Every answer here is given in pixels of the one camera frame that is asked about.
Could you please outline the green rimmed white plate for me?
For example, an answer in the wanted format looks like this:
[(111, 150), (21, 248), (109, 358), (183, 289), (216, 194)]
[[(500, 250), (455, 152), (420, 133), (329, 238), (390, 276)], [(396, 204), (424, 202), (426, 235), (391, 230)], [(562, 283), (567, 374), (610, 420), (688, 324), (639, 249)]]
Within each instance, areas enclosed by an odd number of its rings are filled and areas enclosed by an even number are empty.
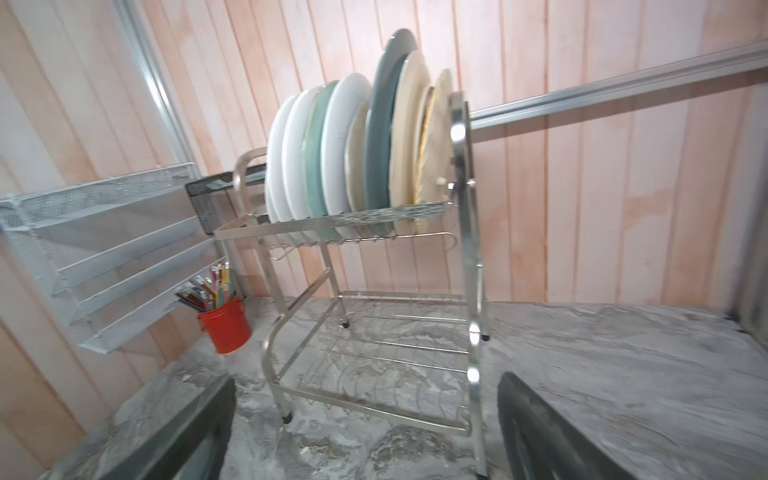
[(330, 96), (321, 137), (321, 180), (329, 215), (351, 211), (346, 193), (345, 149), (359, 107), (370, 98), (371, 85), (357, 72), (341, 79)]

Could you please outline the pale green flower plate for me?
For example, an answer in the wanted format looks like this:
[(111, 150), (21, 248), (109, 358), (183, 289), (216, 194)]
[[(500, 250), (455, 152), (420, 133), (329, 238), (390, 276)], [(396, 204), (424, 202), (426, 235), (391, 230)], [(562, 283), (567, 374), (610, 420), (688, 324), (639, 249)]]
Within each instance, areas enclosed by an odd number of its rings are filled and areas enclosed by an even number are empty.
[(304, 184), (312, 218), (328, 214), (321, 178), (321, 141), (328, 104), (338, 83), (335, 80), (325, 84), (315, 95), (303, 139)]

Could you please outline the black oval plate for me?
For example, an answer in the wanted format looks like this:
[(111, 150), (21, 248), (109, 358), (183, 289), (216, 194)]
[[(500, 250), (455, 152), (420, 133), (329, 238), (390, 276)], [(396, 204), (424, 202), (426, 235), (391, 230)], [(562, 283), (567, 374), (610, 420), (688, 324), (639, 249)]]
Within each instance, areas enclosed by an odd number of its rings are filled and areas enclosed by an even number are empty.
[(345, 180), (352, 212), (365, 209), (364, 172), (366, 116), (369, 102), (362, 102), (352, 120), (345, 146)]

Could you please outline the orange sunburst plate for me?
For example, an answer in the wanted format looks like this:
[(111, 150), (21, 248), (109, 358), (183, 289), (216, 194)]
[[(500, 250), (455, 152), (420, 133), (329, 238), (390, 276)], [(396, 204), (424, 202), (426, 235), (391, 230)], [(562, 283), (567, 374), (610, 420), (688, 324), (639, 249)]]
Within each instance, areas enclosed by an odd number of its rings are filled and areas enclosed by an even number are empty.
[(303, 140), (307, 122), (321, 86), (298, 95), (289, 112), (282, 145), (282, 182), (291, 217), (303, 220), (310, 217), (303, 173)]

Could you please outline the cream floral plate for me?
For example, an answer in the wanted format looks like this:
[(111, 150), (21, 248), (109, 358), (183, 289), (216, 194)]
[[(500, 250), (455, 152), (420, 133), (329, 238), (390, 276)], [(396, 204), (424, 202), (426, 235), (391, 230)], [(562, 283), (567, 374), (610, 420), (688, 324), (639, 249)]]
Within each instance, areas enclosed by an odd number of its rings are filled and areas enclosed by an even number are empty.
[(392, 207), (413, 203), (417, 133), (429, 71), (423, 54), (412, 51), (405, 59), (396, 90), (391, 125), (389, 199)]

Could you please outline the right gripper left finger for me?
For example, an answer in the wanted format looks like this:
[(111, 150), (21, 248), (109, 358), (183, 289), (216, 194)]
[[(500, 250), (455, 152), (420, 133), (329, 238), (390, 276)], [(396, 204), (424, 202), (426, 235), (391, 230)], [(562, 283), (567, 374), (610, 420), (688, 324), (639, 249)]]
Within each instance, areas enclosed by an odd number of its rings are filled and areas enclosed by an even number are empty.
[(217, 479), (236, 410), (236, 383), (218, 376), (105, 479)]

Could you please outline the pale green glass plate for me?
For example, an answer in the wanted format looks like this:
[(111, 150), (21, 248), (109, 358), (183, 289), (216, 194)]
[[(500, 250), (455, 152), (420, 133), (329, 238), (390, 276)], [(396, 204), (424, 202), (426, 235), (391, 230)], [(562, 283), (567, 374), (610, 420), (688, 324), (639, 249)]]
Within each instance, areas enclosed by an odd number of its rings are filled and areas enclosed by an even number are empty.
[(409, 29), (397, 30), (388, 40), (377, 65), (366, 117), (363, 188), (365, 208), (388, 208), (391, 128), (399, 77), (408, 55), (418, 45)]

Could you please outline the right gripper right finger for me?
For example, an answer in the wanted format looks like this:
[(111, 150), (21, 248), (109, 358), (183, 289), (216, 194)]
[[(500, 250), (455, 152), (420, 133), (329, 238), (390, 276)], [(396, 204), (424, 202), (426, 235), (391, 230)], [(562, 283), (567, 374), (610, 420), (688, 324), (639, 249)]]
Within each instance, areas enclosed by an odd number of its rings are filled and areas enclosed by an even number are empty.
[(513, 372), (498, 384), (499, 425), (515, 479), (631, 479)]

